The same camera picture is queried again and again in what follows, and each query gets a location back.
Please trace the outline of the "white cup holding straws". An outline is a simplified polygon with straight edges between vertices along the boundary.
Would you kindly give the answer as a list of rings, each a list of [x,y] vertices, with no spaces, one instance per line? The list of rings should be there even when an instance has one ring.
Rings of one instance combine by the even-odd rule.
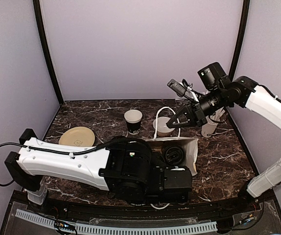
[[[207,123],[202,126],[201,135],[205,138],[210,138],[215,132],[218,122],[220,119],[215,118],[215,116],[206,117]]]

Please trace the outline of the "black cup lid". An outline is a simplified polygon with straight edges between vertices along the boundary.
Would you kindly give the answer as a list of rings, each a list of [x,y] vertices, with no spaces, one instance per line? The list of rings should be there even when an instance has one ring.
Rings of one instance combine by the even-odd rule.
[[[168,145],[163,149],[162,157],[169,166],[181,165],[186,157],[184,149],[180,145]]]

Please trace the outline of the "brown paper bag white handles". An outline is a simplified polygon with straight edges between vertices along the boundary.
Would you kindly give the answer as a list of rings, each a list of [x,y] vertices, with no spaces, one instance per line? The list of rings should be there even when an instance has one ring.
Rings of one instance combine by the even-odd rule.
[[[192,176],[197,175],[196,161],[198,154],[198,139],[181,137],[181,129],[178,129],[178,135],[170,137],[173,129],[169,129],[166,123],[170,120],[168,117],[160,117],[162,110],[169,109],[172,113],[175,111],[168,107],[161,107],[153,121],[154,136],[148,141],[156,147],[161,148],[161,161],[171,167],[172,171],[183,171],[185,167],[189,169]]]

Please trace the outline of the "stack of black paper cups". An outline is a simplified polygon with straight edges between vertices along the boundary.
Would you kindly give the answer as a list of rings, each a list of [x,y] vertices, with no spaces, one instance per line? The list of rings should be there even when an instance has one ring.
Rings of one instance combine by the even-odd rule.
[[[137,135],[140,132],[142,112],[139,110],[129,110],[124,113],[128,133]]]

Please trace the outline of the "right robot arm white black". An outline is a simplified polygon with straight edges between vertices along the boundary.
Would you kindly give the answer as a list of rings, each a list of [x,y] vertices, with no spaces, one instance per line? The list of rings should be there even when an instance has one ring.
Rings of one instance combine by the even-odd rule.
[[[218,62],[198,71],[207,94],[198,94],[187,81],[171,79],[168,87],[186,102],[167,122],[169,128],[201,127],[217,110],[237,105],[249,110],[281,132],[281,100],[266,86],[247,76],[231,80]],[[234,209],[245,212],[253,199],[281,184],[281,157],[262,173],[248,180],[234,200]]]

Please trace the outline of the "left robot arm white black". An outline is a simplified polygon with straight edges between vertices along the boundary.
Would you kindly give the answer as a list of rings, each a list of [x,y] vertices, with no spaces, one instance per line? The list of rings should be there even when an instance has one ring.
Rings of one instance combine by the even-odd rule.
[[[142,140],[116,136],[92,147],[68,146],[39,140],[26,129],[5,166],[13,182],[27,190],[29,201],[42,213],[53,203],[46,198],[46,176],[80,182],[135,206],[185,203],[196,175],[197,154],[190,138]]]

